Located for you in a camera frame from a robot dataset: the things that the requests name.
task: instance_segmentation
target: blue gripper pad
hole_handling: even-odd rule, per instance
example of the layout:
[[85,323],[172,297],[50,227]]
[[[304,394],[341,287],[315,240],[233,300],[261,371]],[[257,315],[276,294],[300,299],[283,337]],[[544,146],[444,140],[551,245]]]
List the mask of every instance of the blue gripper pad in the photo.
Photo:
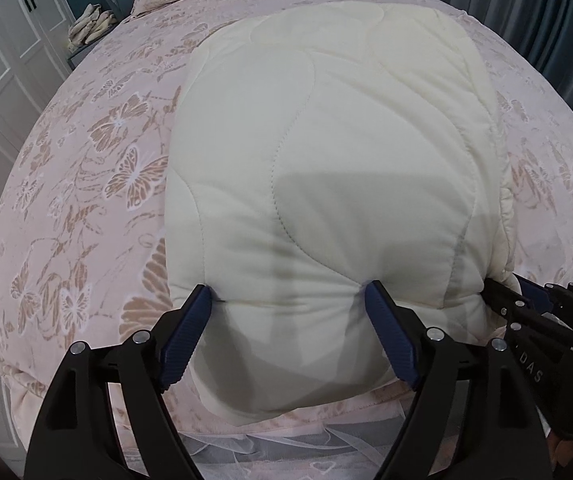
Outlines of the blue gripper pad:
[[211,317],[211,302],[211,289],[205,286],[195,300],[182,306],[186,313],[160,353],[162,372],[159,381],[163,391],[182,378]]
[[395,375],[415,390],[420,381],[415,347],[373,282],[365,288],[364,306]]
[[528,298],[533,302],[533,308],[538,314],[544,314],[545,312],[553,311],[553,304],[549,299],[549,295],[543,286],[537,285],[536,283],[530,282],[522,276],[515,275],[517,281],[520,282],[520,287],[522,287],[522,296]]

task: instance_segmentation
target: white quilted pillow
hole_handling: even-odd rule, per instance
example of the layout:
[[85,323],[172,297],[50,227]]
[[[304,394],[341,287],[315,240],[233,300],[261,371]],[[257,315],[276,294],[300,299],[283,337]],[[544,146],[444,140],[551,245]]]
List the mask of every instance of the white quilted pillow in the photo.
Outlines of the white quilted pillow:
[[498,326],[486,276],[516,286],[495,92],[437,10],[342,2],[241,20],[199,46],[166,189],[178,308],[218,302],[190,367],[233,424],[394,380],[365,314],[381,280],[427,326]]

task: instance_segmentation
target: metal screw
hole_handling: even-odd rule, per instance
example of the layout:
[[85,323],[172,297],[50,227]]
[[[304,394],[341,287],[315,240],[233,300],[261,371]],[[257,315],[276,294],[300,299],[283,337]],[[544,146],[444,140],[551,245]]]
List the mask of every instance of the metal screw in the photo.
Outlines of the metal screw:
[[86,345],[82,341],[76,341],[69,348],[71,353],[74,355],[81,354],[82,352],[84,352],[85,349],[86,349]]
[[136,344],[146,343],[151,338],[148,330],[140,330],[133,334],[133,342]]
[[503,339],[493,339],[493,341],[490,342],[490,345],[497,350],[498,352],[503,352],[504,350],[506,350],[508,348],[508,345],[506,344],[506,341],[504,341]]
[[426,331],[426,335],[431,341],[441,341],[444,339],[444,332],[442,332],[439,328],[429,328]]

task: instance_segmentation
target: floral pattern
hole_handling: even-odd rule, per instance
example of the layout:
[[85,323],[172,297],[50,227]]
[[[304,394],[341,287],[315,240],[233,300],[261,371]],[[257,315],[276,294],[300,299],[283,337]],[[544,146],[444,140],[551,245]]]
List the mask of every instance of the floral pattern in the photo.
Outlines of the floral pattern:
[[[192,49],[236,20],[329,1],[342,0],[136,0],[134,14],[87,56],[44,110],[0,200],[0,375],[25,445],[71,342],[118,344],[172,308],[164,186]],[[516,270],[540,283],[573,281],[568,106],[501,38],[460,10],[437,0],[361,1],[434,7],[473,38],[498,93],[507,136]],[[238,434],[366,416],[372,407],[391,409],[405,391],[394,383],[244,428],[207,412],[189,373],[164,398],[179,431]],[[111,393],[121,438],[131,442],[121,393]]]

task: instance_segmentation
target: bedsheet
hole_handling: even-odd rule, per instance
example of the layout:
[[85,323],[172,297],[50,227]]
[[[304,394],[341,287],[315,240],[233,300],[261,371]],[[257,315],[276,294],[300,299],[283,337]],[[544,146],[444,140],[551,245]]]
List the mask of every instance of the bedsheet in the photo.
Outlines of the bedsheet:
[[[342,0],[136,0],[132,16],[44,110],[0,200],[0,375],[25,446],[73,341],[118,344],[172,306],[163,197],[169,136],[191,51],[242,17],[332,1]],[[516,272],[540,283],[573,281],[569,107],[508,44],[463,11],[438,0],[359,1],[434,7],[467,31],[489,70],[507,135]],[[384,420],[399,411],[405,392],[397,382],[241,428],[204,409],[189,374],[164,398],[178,431],[201,435],[203,443],[209,435],[303,434],[331,420]],[[132,448],[121,393],[112,388],[111,394],[122,445]]]

